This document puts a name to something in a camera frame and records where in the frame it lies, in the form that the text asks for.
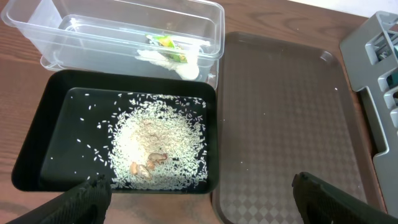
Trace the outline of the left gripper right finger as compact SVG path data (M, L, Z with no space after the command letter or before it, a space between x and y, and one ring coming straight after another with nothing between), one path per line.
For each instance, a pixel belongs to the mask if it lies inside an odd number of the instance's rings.
M293 196L306 224L397 224L394 218L308 173L295 174Z

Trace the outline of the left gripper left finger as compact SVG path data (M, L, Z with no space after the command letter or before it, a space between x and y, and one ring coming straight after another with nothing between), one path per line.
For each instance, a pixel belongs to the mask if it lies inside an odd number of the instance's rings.
M111 203L111 186L104 175L82 182L11 224L103 224Z

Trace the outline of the green snack wrapper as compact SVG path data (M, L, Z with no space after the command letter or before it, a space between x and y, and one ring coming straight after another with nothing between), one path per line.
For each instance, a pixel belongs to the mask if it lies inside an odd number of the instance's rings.
M146 35L146 38L151 45L167 47L174 50L182 50L182 48L172 40L170 35ZM164 56L174 62L187 63L187 58L184 54L164 54Z

